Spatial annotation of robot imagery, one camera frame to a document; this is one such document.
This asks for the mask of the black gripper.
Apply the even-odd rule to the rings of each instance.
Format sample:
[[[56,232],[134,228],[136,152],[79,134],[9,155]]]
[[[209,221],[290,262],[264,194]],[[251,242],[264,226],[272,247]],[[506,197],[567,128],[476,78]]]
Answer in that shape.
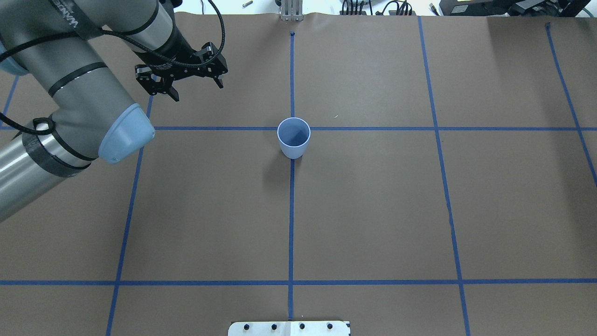
[[[150,95],[166,94],[179,102],[179,92],[173,87],[177,80],[189,77],[211,78],[219,89],[224,88],[222,76],[228,72],[225,57],[211,42],[196,51],[183,45],[167,62],[150,53],[141,58],[144,64],[136,65],[136,81]]]

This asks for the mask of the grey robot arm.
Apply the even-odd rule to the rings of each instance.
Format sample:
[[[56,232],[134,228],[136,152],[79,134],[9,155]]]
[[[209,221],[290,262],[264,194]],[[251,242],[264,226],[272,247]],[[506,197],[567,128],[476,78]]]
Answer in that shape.
[[[180,0],[3,0],[1,69],[32,75],[57,110],[4,124],[17,135],[1,149],[1,220],[12,217],[96,159],[117,164],[155,138],[145,111],[124,89],[90,41],[121,39],[141,60],[137,83],[151,96],[178,101],[173,83],[228,72],[219,47],[193,49],[177,28]]]

